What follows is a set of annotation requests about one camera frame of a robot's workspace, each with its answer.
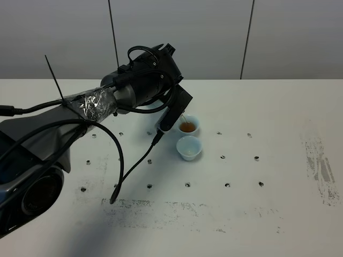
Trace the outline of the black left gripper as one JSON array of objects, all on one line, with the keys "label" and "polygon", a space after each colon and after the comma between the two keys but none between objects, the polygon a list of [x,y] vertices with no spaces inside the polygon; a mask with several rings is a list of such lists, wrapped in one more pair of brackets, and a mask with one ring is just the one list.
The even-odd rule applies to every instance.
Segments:
[{"label": "black left gripper", "polygon": [[130,48],[128,53],[136,50],[142,50],[143,53],[134,60],[130,60],[129,71],[142,74],[130,81],[136,95],[136,106],[140,106],[170,89],[169,78],[173,79],[174,84],[178,84],[183,76],[172,58],[175,48],[169,43],[152,48],[136,46]]}]

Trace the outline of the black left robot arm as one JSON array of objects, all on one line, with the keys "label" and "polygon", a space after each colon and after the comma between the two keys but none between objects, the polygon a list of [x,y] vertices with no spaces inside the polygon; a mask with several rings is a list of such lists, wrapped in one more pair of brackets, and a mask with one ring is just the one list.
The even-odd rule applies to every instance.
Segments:
[{"label": "black left robot arm", "polygon": [[37,218],[59,197],[70,147],[110,115],[162,112],[152,144],[176,123],[192,97],[181,86],[174,47],[136,46],[140,55],[100,86],[28,109],[1,106],[1,236]]}]

